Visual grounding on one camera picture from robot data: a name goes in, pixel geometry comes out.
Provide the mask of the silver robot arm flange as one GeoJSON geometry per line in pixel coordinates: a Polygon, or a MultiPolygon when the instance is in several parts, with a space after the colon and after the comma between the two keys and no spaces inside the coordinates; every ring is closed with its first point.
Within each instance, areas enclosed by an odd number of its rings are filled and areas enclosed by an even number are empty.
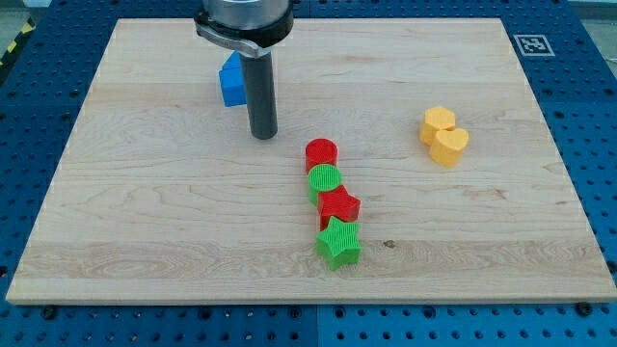
{"type": "Polygon", "coordinates": [[[203,0],[194,17],[200,37],[252,59],[269,54],[293,21],[290,0],[203,0]]]}

